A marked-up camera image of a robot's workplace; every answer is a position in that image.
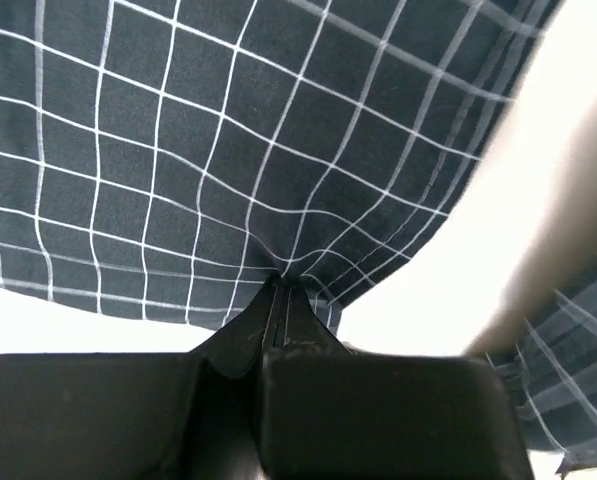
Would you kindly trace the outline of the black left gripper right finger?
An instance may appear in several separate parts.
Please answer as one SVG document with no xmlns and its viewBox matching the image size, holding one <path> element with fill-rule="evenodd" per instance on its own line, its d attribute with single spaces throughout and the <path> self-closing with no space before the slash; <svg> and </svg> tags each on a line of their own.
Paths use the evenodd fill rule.
<svg viewBox="0 0 597 480">
<path fill-rule="evenodd" d="M 511 399 L 484 361 L 355 353 L 277 285 L 258 453 L 271 479 L 529 479 Z"/>
</svg>

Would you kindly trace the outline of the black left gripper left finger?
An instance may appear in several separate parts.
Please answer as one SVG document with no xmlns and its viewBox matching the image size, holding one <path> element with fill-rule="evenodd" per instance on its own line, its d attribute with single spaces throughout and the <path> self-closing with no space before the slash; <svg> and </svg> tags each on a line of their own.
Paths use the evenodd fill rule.
<svg viewBox="0 0 597 480">
<path fill-rule="evenodd" d="M 261 479 L 251 415 L 278 286 L 184 353 L 0 354 L 0 479 Z"/>
</svg>

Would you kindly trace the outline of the dark checked pillowcase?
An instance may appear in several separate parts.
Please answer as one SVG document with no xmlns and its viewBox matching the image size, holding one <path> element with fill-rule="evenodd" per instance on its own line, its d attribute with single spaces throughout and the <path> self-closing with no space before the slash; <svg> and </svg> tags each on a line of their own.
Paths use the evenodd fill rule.
<svg viewBox="0 0 597 480">
<path fill-rule="evenodd" d="M 0 1 L 0 326 L 184 353 L 268 281 L 355 353 L 486 362 L 526 451 L 597 468 L 597 254 L 481 355 L 343 312 L 437 233 L 566 1 Z"/>
</svg>

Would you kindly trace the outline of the cream pillow with bear print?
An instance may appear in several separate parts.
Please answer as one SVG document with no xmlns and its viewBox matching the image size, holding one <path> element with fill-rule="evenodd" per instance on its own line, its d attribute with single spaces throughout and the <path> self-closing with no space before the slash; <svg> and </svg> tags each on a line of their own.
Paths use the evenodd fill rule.
<svg viewBox="0 0 597 480">
<path fill-rule="evenodd" d="M 385 354 L 500 352 L 596 254 L 597 1 L 566 1 L 447 220 L 345 309 L 338 336 Z"/>
</svg>

